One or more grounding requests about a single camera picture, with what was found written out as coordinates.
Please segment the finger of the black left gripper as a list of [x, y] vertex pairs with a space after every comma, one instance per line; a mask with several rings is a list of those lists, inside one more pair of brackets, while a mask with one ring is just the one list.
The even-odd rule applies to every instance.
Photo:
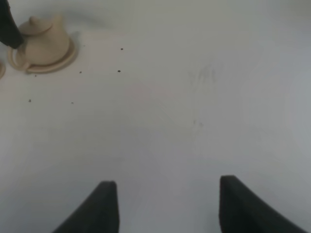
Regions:
[[12, 17], [8, 0], [0, 0], [0, 42], [18, 48], [24, 39]]

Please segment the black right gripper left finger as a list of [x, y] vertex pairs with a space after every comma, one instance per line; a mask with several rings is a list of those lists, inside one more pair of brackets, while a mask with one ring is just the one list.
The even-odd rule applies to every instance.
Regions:
[[101, 182], [55, 233], [118, 233], [120, 214], [117, 184]]

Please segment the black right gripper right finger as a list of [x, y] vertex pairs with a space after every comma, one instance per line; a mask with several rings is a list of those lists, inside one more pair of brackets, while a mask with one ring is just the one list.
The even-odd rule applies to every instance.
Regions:
[[220, 178], [219, 223], [223, 233], [304, 233], [236, 176]]

